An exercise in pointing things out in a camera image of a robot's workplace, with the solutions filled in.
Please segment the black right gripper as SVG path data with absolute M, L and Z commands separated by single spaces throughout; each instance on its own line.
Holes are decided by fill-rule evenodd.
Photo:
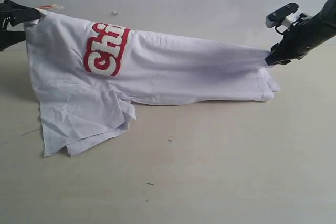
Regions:
M 321 21 L 318 15 L 292 26 L 280 43 L 271 47 L 265 58 L 268 66 L 286 65 L 303 58 L 309 51 L 331 38 L 331 25 Z

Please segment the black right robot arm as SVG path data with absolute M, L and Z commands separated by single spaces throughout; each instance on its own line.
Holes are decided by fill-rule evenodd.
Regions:
M 335 36 L 335 0 L 327 0 L 314 16 L 301 12 L 298 4 L 288 3 L 267 15 L 265 25 L 282 35 L 265 62 L 269 66 L 289 64 Z

